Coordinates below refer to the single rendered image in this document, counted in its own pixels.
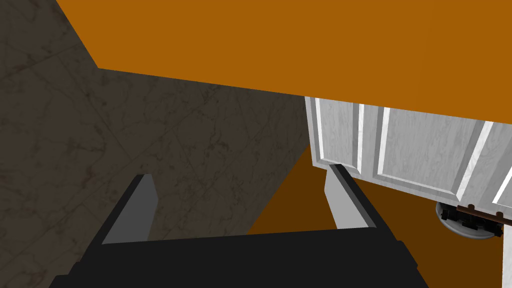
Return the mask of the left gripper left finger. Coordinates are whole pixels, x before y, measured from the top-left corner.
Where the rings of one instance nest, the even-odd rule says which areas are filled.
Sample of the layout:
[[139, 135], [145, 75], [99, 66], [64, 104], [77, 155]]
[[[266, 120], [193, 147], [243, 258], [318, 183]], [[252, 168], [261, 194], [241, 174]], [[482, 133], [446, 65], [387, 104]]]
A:
[[145, 242], [158, 204], [151, 174], [137, 174], [95, 234], [91, 246]]

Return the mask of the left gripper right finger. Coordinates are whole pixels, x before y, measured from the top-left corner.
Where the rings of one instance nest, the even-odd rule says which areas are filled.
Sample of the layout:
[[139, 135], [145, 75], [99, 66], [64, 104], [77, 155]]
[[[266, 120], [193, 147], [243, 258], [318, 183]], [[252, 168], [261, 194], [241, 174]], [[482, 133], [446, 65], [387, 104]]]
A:
[[390, 229], [343, 165], [328, 167], [324, 193], [337, 229]]

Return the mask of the white panelled door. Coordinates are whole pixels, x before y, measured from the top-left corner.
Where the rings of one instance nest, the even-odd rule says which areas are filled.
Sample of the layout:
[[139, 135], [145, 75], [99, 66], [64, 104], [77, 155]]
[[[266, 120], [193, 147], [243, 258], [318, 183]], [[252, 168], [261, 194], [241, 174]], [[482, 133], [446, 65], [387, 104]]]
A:
[[512, 224], [512, 124], [304, 100], [314, 166]]

